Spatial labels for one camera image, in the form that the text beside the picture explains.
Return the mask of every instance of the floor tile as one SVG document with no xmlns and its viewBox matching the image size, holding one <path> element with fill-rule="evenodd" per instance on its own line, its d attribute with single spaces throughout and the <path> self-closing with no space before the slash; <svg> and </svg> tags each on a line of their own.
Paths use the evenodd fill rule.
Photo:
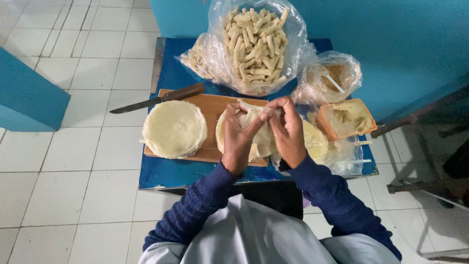
<svg viewBox="0 0 469 264">
<path fill-rule="evenodd" d="M 93 171 L 80 224 L 131 222 L 139 170 Z"/>
<path fill-rule="evenodd" d="M 39 56 L 50 32 L 48 29 L 15 28 L 3 47 L 15 56 Z"/>
<path fill-rule="evenodd" d="M 119 59 L 81 58 L 70 89 L 110 90 Z"/>
<path fill-rule="evenodd" d="M 100 131 L 100 127 L 69 127 L 57 131 L 42 171 L 91 170 Z"/>
<path fill-rule="evenodd" d="M 124 37 L 121 31 L 90 31 L 82 57 L 119 58 Z"/>
<path fill-rule="evenodd" d="M 147 108 L 123 114 L 111 114 L 110 110 L 148 100 L 148 91 L 116 91 L 111 92 L 103 126 L 142 126 L 147 116 Z"/>
<path fill-rule="evenodd" d="M 328 224 L 323 214 L 308 214 L 303 221 L 311 228 L 318 239 L 331 237 L 332 225 Z"/>
<path fill-rule="evenodd" d="M 72 51 L 72 57 L 80 57 L 82 55 L 83 47 L 85 47 L 86 39 L 88 38 L 88 33 L 90 32 L 87 30 L 80 31 L 80 34 L 78 35 L 75 43 L 75 47 Z"/>
<path fill-rule="evenodd" d="M 74 7 L 88 7 L 90 6 L 91 0 L 74 0 L 73 6 Z"/>
<path fill-rule="evenodd" d="M 93 165 L 99 170 L 138 170 L 142 159 L 142 127 L 103 127 Z"/>
<path fill-rule="evenodd" d="M 163 214 L 171 209 L 180 196 L 167 194 L 160 191 L 137 191 L 135 203 L 134 221 L 157 221 L 163 218 Z"/>
<path fill-rule="evenodd" d="M 402 254 L 403 264 L 438 263 L 429 261 L 417 252 L 434 252 L 425 224 L 418 209 L 378 211 L 381 224 L 393 232 L 391 241 Z"/>
<path fill-rule="evenodd" d="M 101 7 L 115 7 L 115 8 L 131 8 L 133 0 L 101 0 L 99 6 Z"/>
<path fill-rule="evenodd" d="M 457 207 L 420 212 L 436 251 L 469 248 L 469 212 Z"/>
<path fill-rule="evenodd" d="M 67 263 L 76 225 L 23 227 L 9 264 Z"/>
<path fill-rule="evenodd" d="M 121 58 L 153 59 L 155 57 L 157 32 L 127 32 Z"/>
<path fill-rule="evenodd" d="M 366 207 L 371 210 L 376 210 L 366 178 L 350 179 L 347 181 L 347 184 L 350 192 L 360 199 Z"/>
<path fill-rule="evenodd" d="M 41 58 L 36 72 L 62 89 L 69 89 L 78 58 Z"/>
<path fill-rule="evenodd" d="M 131 8 L 99 7 L 91 30 L 125 31 L 129 23 Z"/>
<path fill-rule="evenodd" d="M 79 30 L 85 20 L 87 6 L 72 6 L 62 27 L 64 30 Z"/>
<path fill-rule="evenodd" d="M 60 30 L 52 30 L 47 38 L 47 42 L 45 43 L 44 49 L 42 50 L 41 56 L 42 57 L 50 57 L 52 51 L 54 50 L 55 43 L 59 38 Z"/>
<path fill-rule="evenodd" d="M 303 208 L 303 214 L 322 214 L 322 211 L 319 207 L 310 204 L 308 207 Z"/>
<path fill-rule="evenodd" d="M 77 224 L 89 171 L 41 172 L 22 226 Z"/>
<path fill-rule="evenodd" d="M 111 91 L 70 90 L 62 127 L 102 126 Z"/>
<path fill-rule="evenodd" d="M 51 57 L 70 57 L 79 33 L 78 30 L 61 30 Z"/>
<path fill-rule="evenodd" d="M 396 184 L 396 175 L 402 171 L 402 164 L 377 164 L 379 175 L 367 178 L 376 210 L 416 209 L 415 198 L 409 192 L 389 194 L 387 184 Z"/>
<path fill-rule="evenodd" d="M 39 61 L 39 57 L 17 56 L 16 58 L 33 70 L 36 68 Z"/>
<path fill-rule="evenodd" d="M 408 179 L 409 182 L 432 182 L 435 180 L 430 166 L 427 163 L 403 163 L 403 170 L 399 173 L 400 179 Z M 442 207 L 438 199 L 422 191 L 411 192 L 417 201 L 419 208 Z"/>
<path fill-rule="evenodd" d="M 30 0 L 29 3 L 37 5 L 63 6 L 65 0 Z"/>
<path fill-rule="evenodd" d="M 7 131 L 0 145 L 0 171 L 39 171 L 52 134 Z"/>
<path fill-rule="evenodd" d="M 425 156 L 418 143 L 417 126 L 405 125 L 391 131 L 397 152 L 403 163 L 425 162 Z"/>
<path fill-rule="evenodd" d="M 62 6 L 29 4 L 16 22 L 16 28 L 52 29 Z"/>
<path fill-rule="evenodd" d="M 372 139 L 370 134 L 365 134 L 367 140 L 371 140 L 371 152 L 376 163 L 401 163 L 396 146 L 391 134 L 384 134 L 377 139 Z"/>
<path fill-rule="evenodd" d="M 0 27 L 12 28 L 20 17 L 25 4 L 0 2 Z"/>
<path fill-rule="evenodd" d="M 90 30 L 91 25 L 93 24 L 94 16 L 96 15 L 96 11 L 98 7 L 89 7 L 88 12 L 86 13 L 85 21 L 83 21 L 82 30 Z"/>
<path fill-rule="evenodd" d="M 0 227 L 19 227 L 28 206 L 37 172 L 0 173 Z"/>
<path fill-rule="evenodd" d="M 138 263 L 142 255 L 142 247 L 148 232 L 155 229 L 156 221 L 134 222 L 130 233 L 129 252 L 127 253 L 127 264 Z"/>
<path fill-rule="evenodd" d="M 60 10 L 59 16 L 57 17 L 57 20 L 55 20 L 53 29 L 55 30 L 62 29 L 63 23 L 65 22 L 65 19 L 67 18 L 69 10 L 70 10 L 70 7 L 68 6 L 62 7 L 62 9 Z"/>
<path fill-rule="evenodd" d="M 0 264 L 8 263 L 19 230 L 19 228 L 0 229 Z"/>
<path fill-rule="evenodd" d="M 5 44 L 10 35 L 12 28 L 2 28 L 0 27 L 0 47 Z"/>
<path fill-rule="evenodd" d="M 133 8 L 127 31 L 159 32 L 151 8 Z"/>
<path fill-rule="evenodd" d="M 68 264 L 125 264 L 132 223 L 78 225 Z"/>
<path fill-rule="evenodd" d="M 134 8 L 151 8 L 148 0 L 134 0 Z"/>
<path fill-rule="evenodd" d="M 149 90 L 153 59 L 120 59 L 113 90 Z"/>
</svg>

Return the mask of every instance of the plastic bag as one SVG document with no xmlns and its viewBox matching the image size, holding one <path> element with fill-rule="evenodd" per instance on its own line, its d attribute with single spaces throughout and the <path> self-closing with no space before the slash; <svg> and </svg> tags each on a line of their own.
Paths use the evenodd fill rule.
<svg viewBox="0 0 469 264">
<path fill-rule="evenodd" d="M 352 56 L 336 51 L 325 51 L 317 60 L 306 58 L 298 76 L 298 86 L 292 92 L 293 101 L 323 105 L 345 100 L 362 85 L 360 63 Z M 343 93 L 325 75 L 342 88 Z"/>
<path fill-rule="evenodd" d="M 362 174 L 363 149 L 358 136 L 329 142 L 328 151 L 321 159 L 332 174 L 343 177 Z"/>
<path fill-rule="evenodd" d="M 254 8 L 257 12 L 265 8 L 277 16 L 282 14 L 285 7 L 289 8 L 290 12 L 283 25 L 288 44 L 285 46 L 284 63 L 280 74 L 286 79 L 273 83 L 265 81 L 244 83 L 233 71 L 235 64 L 224 45 L 224 24 L 228 13 L 238 7 L 239 10 Z M 314 45 L 307 40 L 306 23 L 295 7 L 286 0 L 213 0 L 208 20 L 208 32 L 200 35 L 194 47 L 177 59 L 200 77 L 230 87 L 242 94 L 264 96 L 279 91 L 297 76 L 301 57 L 309 53 L 316 54 Z M 190 52 L 198 52 L 197 59 L 190 61 Z"/>
<path fill-rule="evenodd" d="M 314 105 L 296 104 L 295 108 L 303 120 L 315 125 L 315 117 L 318 109 Z M 275 170 L 279 171 L 280 155 L 272 154 L 270 159 Z M 323 156 L 314 159 L 314 162 L 327 166 L 331 170 L 331 173 L 335 175 L 343 177 L 361 175 L 363 168 L 363 149 L 358 136 L 329 141 L 327 152 Z M 290 176 L 286 172 L 280 173 L 285 176 Z"/>
</svg>

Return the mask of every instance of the blue table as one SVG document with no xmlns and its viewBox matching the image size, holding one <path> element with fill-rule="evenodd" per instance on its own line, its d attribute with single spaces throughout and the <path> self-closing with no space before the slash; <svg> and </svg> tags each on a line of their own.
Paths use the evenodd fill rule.
<svg viewBox="0 0 469 264">
<path fill-rule="evenodd" d="M 158 96 L 160 89 L 176 90 L 199 82 L 204 84 L 204 93 L 207 94 L 256 98 L 239 94 L 230 88 L 215 85 L 209 81 L 203 80 L 183 67 L 174 56 L 179 56 L 186 50 L 192 48 L 195 41 L 196 39 L 158 38 L 153 65 L 150 98 Z M 318 53 L 332 50 L 332 43 L 329 39 L 312 39 L 310 42 L 314 43 Z M 297 80 L 294 79 L 277 93 L 261 97 L 260 99 L 271 101 L 277 97 L 290 95 L 296 87 L 296 84 Z M 360 141 L 364 140 L 366 140 L 366 137 L 361 136 Z M 371 162 L 364 163 L 362 174 L 378 174 L 376 163 L 368 145 L 363 146 L 363 158 L 370 159 Z M 158 188 L 158 190 L 163 190 L 182 188 L 192 184 L 198 177 L 208 175 L 215 165 L 215 163 L 208 162 L 148 157 L 144 155 L 142 151 L 139 189 Z M 282 176 L 278 173 L 270 163 L 267 167 L 248 166 L 244 174 L 245 177 L 237 183 L 291 180 L 290 177 Z"/>
</svg>

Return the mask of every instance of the blue wall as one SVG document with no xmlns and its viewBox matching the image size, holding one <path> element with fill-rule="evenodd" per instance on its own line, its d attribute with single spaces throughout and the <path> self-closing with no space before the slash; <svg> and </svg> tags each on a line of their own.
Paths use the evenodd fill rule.
<svg viewBox="0 0 469 264">
<path fill-rule="evenodd" d="M 205 5 L 200 0 L 150 2 L 164 37 L 197 37 L 207 30 L 209 0 Z M 353 97 L 361 98 L 376 120 L 467 76 L 467 0 L 291 2 L 306 20 L 310 39 L 329 38 L 334 50 L 361 62 L 363 86 Z"/>
</svg>

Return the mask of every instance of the crepe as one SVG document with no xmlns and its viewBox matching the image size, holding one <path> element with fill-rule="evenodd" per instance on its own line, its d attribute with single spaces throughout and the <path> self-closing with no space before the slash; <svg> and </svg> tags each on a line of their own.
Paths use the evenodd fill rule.
<svg viewBox="0 0 469 264">
<path fill-rule="evenodd" d="M 155 155 L 168 159 L 193 156 L 207 139 L 207 122 L 200 108 L 186 101 L 157 104 L 145 119 L 145 143 Z"/>
<path fill-rule="evenodd" d="M 324 161 L 321 157 L 327 152 L 327 139 L 324 134 L 315 126 L 303 120 L 304 145 L 310 157 L 317 164 Z"/>
<path fill-rule="evenodd" d="M 266 109 L 272 111 L 270 108 L 267 107 L 250 105 L 248 103 L 243 102 L 241 99 L 239 99 L 238 101 L 240 102 L 243 108 L 248 109 L 248 113 L 246 115 L 239 116 L 239 121 L 242 129 L 248 127 L 252 123 L 252 121 L 256 120 L 256 118 L 258 118 L 259 115 L 261 115 Z M 218 119 L 217 127 L 215 130 L 217 147 L 221 153 L 223 153 L 225 143 L 224 137 L 226 114 L 227 111 L 225 110 Z M 254 139 L 252 140 L 248 161 L 252 162 L 254 160 L 265 158 L 276 151 L 277 148 L 275 147 L 275 139 L 273 137 L 272 130 L 266 122 L 261 127 L 261 129 L 259 129 L 259 131 L 254 136 Z"/>
</svg>

